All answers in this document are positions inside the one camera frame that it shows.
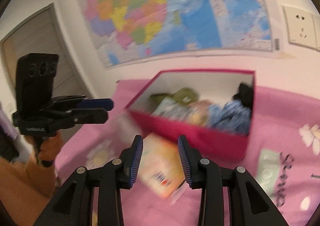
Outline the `orange sleeve forearm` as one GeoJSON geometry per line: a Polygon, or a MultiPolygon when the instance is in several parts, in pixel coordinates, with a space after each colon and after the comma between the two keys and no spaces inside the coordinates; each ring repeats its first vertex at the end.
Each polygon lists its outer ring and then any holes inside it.
{"type": "Polygon", "coordinates": [[[55,167],[1,158],[1,225],[33,225],[55,192],[55,167]]]}

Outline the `left hand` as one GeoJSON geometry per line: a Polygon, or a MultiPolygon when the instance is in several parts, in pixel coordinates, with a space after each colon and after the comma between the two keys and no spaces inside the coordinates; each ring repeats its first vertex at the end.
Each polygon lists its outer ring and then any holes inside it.
{"type": "Polygon", "coordinates": [[[27,135],[24,137],[34,148],[37,165],[45,168],[51,167],[63,147],[63,140],[60,132],[57,131],[53,137],[48,137],[45,140],[27,135]]]}

